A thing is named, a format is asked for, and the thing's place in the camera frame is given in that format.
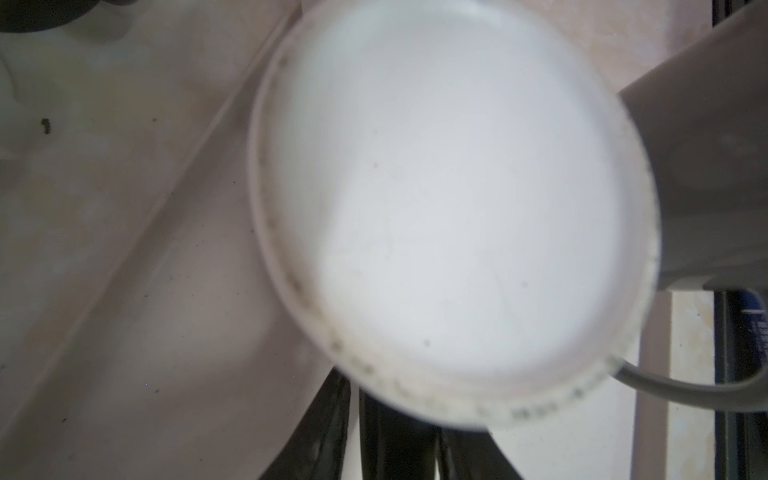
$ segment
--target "dirty mug rim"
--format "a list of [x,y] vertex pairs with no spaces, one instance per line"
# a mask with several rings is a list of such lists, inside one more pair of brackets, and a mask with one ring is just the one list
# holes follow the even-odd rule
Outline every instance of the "dirty mug rim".
[[[599,327],[599,340],[595,342],[600,344],[588,348],[582,346],[582,351],[573,357],[572,365],[565,365],[570,362],[562,361],[565,357],[559,356],[560,371],[550,369],[545,375],[529,372],[529,377],[506,373],[493,377],[433,369],[425,363],[402,357],[395,350],[379,349],[373,342],[363,341],[359,332],[350,329],[348,323],[345,324],[339,316],[329,314],[333,309],[327,307],[323,303],[325,300],[316,296],[316,289],[308,287],[303,279],[306,272],[291,264],[298,261],[294,257],[301,256],[287,253],[288,247],[284,246],[286,235],[301,237],[302,232],[291,230],[290,221],[276,212],[279,207],[270,206],[279,203],[276,200],[279,195],[274,193],[277,187],[272,182],[277,175],[274,172],[288,168],[273,158],[274,153],[270,149],[280,142],[276,138],[283,139],[282,144],[285,144],[293,136],[289,128],[281,128],[280,119],[288,118],[290,114],[286,113],[289,108],[284,99],[287,97],[280,96],[280,89],[288,91],[284,85],[291,81],[298,82],[297,72],[308,68],[307,65],[313,61],[337,60],[338,57],[322,58],[317,49],[313,50],[313,42],[325,38],[322,35],[329,35],[327,32],[333,31],[346,15],[377,5],[385,10],[389,8],[389,13],[395,12],[395,16],[409,15],[420,8],[434,8],[436,15],[442,8],[458,8],[462,15],[469,16],[491,12],[502,20],[508,15],[508,18],[530,28],[532,35],[541,35],[558,52],[564,52],[564,60],[560,59],[562,65],[559,66],[569,69],[569,73],[574,75],[573,80],[586,85],[590,95],[594,95],[594,98],[590,97],[594,100],[591,106],[602,115],[598,120],[612,129],[605,134],[605,141],[610,141],[611,147],[618,149],[611,168],[620,170],[613,182],[614,186],[621,188],[614,195],[621,197],[618,199],[623,209],[621,213],[626,214],[629,220],[624,222],[626,225],[622,224],[621,245],[617,247],[625,256],[621,265],[616,266],[621,285],[611,287],[610,298],[606,299],[606,303],[611,305],[601,306],[596,314],[600,322],[591,320],[594,325],[589,326],[595,329],[594,332],[598,332]],[[291,93],[311,95],[306,88]],[[254,102],[247,158],[251,211],[257,239],[267,271],[283,304],[310,339],[341,370],[366,391],[412,415],[461,427],[510,425],[547,415],[583,398],[602,379],[614,373],[623,362],[621,357],[641,330],[656,290],[660,256],[657,198],[641,140],[618,96],[606,86],[583,55],[545,21],[517,2],[325,0],[298,22],[270,60]]]

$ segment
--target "gray mug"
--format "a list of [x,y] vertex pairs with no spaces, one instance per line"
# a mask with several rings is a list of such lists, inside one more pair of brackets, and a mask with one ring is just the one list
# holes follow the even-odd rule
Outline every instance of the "gray mug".
[[[658,286],[768,298],[768,1],[750,3],[621,93],[656,180]],[[768,410],[768,368],[703,386],[625,363],[623,383],[707,409]]]

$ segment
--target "black object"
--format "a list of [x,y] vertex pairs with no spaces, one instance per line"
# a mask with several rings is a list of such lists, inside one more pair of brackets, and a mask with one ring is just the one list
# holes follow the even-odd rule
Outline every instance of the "black object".
[[335,480],[344,464],[349,380],[333,369],[260,480]]
[[522,480],[488,432],[442,429],[438,445],[441,480]]
[[[738,292],[715,293],[715,381],[737,382],[760,368],[753,332],[741,312]],[[715,413],[715,478],[768,478],[768,419],[765,413]]]
[[360,392],[363,480],[433,480],[438,428]]
[[0,32],[58,27],[85,15],[99,0],[0,0]]
[[743,7],[750,0],[713,0],[712,1],[712,26],[725,20],[730,14]]

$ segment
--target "white surface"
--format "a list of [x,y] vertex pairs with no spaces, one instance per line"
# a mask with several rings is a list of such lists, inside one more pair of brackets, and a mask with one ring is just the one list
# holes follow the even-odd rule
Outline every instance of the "white surface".
[[[704,385],[714,383],[713,317],[711,292],[672,294],[670,377]],[[667,478],[714,478],[715,413],[670,403],[667,417]]]
[[[36,126],[34,137],[22,139],[28,128],[14,133],[26,140],[15,145],[20,158],[0,157],[0,432],[195,159],[259,47],[296,6],[100,2],[61,28],[0,34],[15,108]],[[23,120],[16,117],[16,127]]]
[[436,421],[581,397],[656,277],[624,112],[523,8],[348,5],[301,24],[254,116],[257,228],[289,310],[366,388]]

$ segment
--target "white mug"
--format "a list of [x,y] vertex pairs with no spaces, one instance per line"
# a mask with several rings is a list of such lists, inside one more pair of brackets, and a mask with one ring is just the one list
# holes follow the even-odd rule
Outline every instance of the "white mug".
[[654,180],[618,96],[521,5],[327,0],[250,128],[276,290],[372,395],[510,424],[622,365],[656,290]]

